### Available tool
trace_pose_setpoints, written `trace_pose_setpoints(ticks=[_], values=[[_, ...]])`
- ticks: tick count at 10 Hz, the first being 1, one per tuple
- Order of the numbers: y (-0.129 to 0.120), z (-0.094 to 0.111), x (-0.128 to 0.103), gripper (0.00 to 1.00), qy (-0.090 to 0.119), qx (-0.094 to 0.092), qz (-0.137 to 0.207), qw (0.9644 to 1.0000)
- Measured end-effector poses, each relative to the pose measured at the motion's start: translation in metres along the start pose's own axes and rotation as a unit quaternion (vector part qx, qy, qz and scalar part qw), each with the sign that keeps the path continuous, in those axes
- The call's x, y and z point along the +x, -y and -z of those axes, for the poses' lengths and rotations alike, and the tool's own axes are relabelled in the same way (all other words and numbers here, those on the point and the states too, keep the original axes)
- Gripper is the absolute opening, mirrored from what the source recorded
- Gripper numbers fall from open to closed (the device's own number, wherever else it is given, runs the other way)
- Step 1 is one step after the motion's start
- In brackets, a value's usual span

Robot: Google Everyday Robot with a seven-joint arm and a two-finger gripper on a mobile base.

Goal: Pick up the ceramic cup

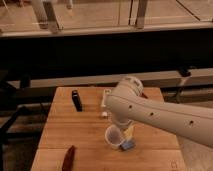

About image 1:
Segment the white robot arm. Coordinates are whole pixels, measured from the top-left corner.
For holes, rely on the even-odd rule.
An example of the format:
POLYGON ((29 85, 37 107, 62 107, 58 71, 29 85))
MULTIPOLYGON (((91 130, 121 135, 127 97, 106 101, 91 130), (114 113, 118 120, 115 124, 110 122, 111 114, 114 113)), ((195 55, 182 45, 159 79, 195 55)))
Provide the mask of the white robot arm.
POLYGON ((213 148, 213 109, 142 97, 143 84, 124 77, 106 99, 106 108, 119 119, 142 122, 213 148))

